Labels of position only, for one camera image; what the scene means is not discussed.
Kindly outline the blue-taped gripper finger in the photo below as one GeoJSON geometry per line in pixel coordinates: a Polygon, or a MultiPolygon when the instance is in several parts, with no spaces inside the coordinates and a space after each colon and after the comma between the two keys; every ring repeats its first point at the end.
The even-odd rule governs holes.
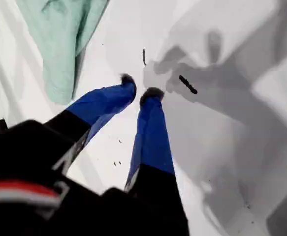
{"type": "Polygon", "coordinates": [[[121,83],[87,92],[61,113],[47,122],[47,126],[73,141],[73,147],[54,168],[68,168],[89,141],[116,114],[130,105],[136,96],[136,84],[128,74],[121,75],[121,83]]]}
{"type": "Polygon", "coordinates": [[[147,224],[161,236],[188,236],[162,109],[164,92],[148,88],[140,99],[137,132],[125,191],[146,210],[147,224]]]}

